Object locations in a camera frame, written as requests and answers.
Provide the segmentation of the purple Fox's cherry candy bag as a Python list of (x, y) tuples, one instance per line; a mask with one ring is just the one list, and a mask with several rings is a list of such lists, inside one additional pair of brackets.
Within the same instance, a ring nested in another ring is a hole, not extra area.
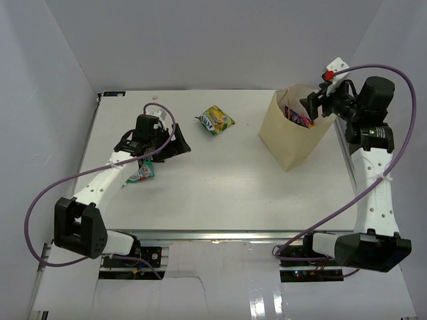
[(286, 119), (290, 120), (292, 123), (299, 125), (301, 127), (307, 128), (308, 124), (314, 123), (311, 119), (296, 113), (289, 107), (284, 107), (284, 116)]

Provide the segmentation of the green yellow Fox's candy bag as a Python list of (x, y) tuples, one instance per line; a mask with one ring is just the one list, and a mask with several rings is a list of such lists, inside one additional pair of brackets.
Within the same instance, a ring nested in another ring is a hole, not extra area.
[(217, 105), (206, 109), (200, 116), (195, 117), (211, 135), (219, 135), (236, 122)]

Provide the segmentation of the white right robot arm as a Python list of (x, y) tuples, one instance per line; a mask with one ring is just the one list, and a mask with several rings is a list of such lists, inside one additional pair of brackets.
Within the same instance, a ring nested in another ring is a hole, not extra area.
[(354, 230), (345, 235), (311, 231), (304, 236), (302, 260), (311, 266), (325, 257), (339, 266), (386, 273), (406, 258), (412, 243), (400, 235), (391, 192), (391, 177), (386, 172), (392, 162), (394, 135), (385, 123), (395, 85), (388, 79), (372, 76), (357, 92), (351, 80), (344, 80), (328, 96), (328, 84), (318, 93), (301, 99), (308, 115), (334, 114), (346, 122), (345, 138), (356, 181), (357, 218)]

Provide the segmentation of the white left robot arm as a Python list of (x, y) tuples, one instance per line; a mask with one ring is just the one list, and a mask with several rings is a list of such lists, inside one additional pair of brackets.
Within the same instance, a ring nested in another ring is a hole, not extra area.
[(91, 259), (117, 255), (127, 266), (137, 264), (141, 258), (137, 239), (106, 229), (103, 214), (145, 160), (162, 162), (190, 150), (177, 123), (167, 128), (158, 116), (139, 115), (135, 128), (126, 132), (114, 147), (106, 169), (72, 198), (62, 197), (56, 202), (54, 244)]

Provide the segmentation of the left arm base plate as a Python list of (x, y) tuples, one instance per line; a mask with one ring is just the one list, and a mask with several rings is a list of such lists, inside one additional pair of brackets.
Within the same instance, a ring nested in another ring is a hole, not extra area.
[(106, 255), (101, 260), (101, 272), (118, 275), (123, 273), (131, 278), (151, 277), (159, 279), (153, 272), (162, 266), (163, 248), (159, 246), (139, 246), (129, 255)]

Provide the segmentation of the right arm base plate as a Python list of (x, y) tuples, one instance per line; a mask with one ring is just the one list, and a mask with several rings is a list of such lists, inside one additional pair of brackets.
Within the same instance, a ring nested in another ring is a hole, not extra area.
[(291, 261), (280, 260), (281, 283), (321, 283), (344, 280), (342, 268), (333, 260), (295, 261), (294, 258), (307, 257), (302, 245), (289, 246), (279, 256), (292, 258)]

